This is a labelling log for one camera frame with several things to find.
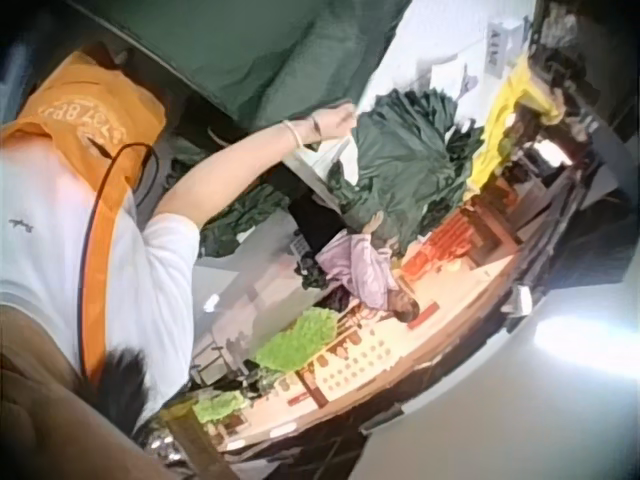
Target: pink shirt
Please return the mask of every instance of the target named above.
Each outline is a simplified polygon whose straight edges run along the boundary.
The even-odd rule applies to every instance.
[[[333,237],[316,256],[330,280],[339,280],[370,308],[387,309],[389,290],[398,285],[391,275],[391,250],[376,250],[371,235],[349,235],[346,230]]]

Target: bracelet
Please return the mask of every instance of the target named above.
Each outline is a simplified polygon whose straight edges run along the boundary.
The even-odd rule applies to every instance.
[[[302,148],[304,147],[304,144],[302,143],[302,139],[300,138],[300,135],[298,135],[298,132],[296,131],[296,129],[293,127],[293,125],[291,124],[291,122],[289,120],[283,120],[282,121],[283,125],[285,127],[287,127],[291,133],[293,134],[293,136],[296,139],[296,145],[298,146],[298,148]]]

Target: white t-shirt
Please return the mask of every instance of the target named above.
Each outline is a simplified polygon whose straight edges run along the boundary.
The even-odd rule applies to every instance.
[[[0,303],[39,322],[79,371],[78,278],[95,193],[59,155],[46,139],[0,150]],[[128,195],[109,259],[106,342],[144,353],[148,415],[188,379],[199,231],[163,214],[141,232],[134,216]]]

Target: person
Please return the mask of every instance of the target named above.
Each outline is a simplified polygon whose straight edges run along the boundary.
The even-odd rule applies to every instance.
[[[383,212],[376,213],[360,233],[351,232],[336,211],[318,204],[310,193],[291,202],[289,213],[328,280],[340,282],[367,307],[389,311],[403,323],[419,315],[418,303],[391,272],[397,239],[390,239],[380,249],[372,245],[372,235],[384,220]]]
[[[122,434],[135,438],[188,380],[200,228],[302,144],[348,135],[356,116],[350,103],[320,109],[212,155],[141,231],[132,189],[164,122],[148,91],[75,52],[2,129],[0,444],[36,478],[164,478],[108,451],[130,452]],[[51,448],[36,448],[43,439]]]

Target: orange vest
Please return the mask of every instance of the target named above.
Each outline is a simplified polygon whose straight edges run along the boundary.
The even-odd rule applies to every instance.
[[[18,119],[2,129],[0,140],[51,137],[69,167],[97,191],[111,160],[89,139],[115,156],[127,143],[152,145],[164,124],[164,108],[148,91],[121,72],[105,70],[76,52],[29,98]],[[145,154],[144,147],[131,147],[118,157],[89,235],[79,347],[84,370],[93,380],[100,374],[106,353],[107,272],[116,217],[141,174]]]

